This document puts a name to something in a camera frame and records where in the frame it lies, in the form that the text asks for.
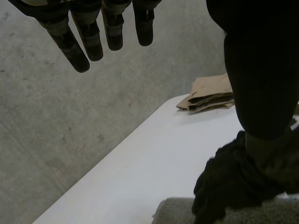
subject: gloved hand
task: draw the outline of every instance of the gloved hand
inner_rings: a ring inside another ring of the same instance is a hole
[[[89,69],[89,62],[69,25],[68,12],[75,21],[91,61],[103,57],[100,31],[96,22],[100,10],[107,43],[111,50],[122,48],[122,13],[133,1],[138,41],[148,46],[153,41],[154,8],[161,0],[9,0],[27,16],[35,17],[78,72]]]
[[[276,182],[260,173],[247,158],[245,132],[220,148],[210,159],[194,188],[192,212],[196,224],[212,224],[225,216],[226,208],[259,206],[284,192]]]

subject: glove finger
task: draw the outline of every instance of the glove finger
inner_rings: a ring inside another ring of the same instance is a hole
[[[122,25],[124,19],[122,13],[132,0],[103,0],[102,15],[108,47],[111,50],[120,50],[123,46]]]
[[[193,201],[192,206],[192,213],[197,214],[198,211],[204,206],[206,202],[206,192],[204,190],[204,187],[200,188],[195,195],[195,199]]]
[[[85,72],[89,70],[90,65],[72,33],[68,21],[69,18],[66,16],[58,21],[39,21],[39,23],[47,29],[52,39],[72,64],[74,69],[78,72]]]
[[[149,46],[153,42],[154,8],[161,0],[133,0],[135,26],[141,46]]]
[[[196,194],[197,191],[203,186],[204,184],[204,174],[205,172],[203,172],[199,178],[197,179],[196,181],[196,184],[195,184],[195,187],[194,187],[194,190],[193,190],[193,193]]]
[[[91,61],[98,61],[103,57],[100,30],[96,21],[101,5],[101,0],[71,2],[71,15]]]
[[[216,220],[225,217],[225,210],[217,208],[217,205],[210,205],[206,200],[204,206],[198,210],[195,218],[195,224],[213,224]]]

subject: gray cloth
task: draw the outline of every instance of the gray cloth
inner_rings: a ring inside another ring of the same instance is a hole
[[[152,224],[193,224],[192,198],[168,198],[162,201]],[[216,224],[298,224],[299,200],[275,199],[261,207],[227,210],[226,217]]]

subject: concrete floor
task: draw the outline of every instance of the concrete floor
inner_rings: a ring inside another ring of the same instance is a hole
[[[144,48],[125,11],[118,52],[99,16],[104,58],[80,74],[33,18],[0,2],[1,224],[32,223],[165,101],[225,73],[205,0],[163,0],[155,13]]]

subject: brown paper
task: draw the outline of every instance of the brown paper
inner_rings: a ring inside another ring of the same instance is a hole
[[[200,112],[207,109],[230,108],[234,105],[232,88],[228,75],[197,78],[191,93],[177,108]]]
[[[228,75],[197,78],[192,85],[191,98],[204,97],[219,93],[232,93]]]

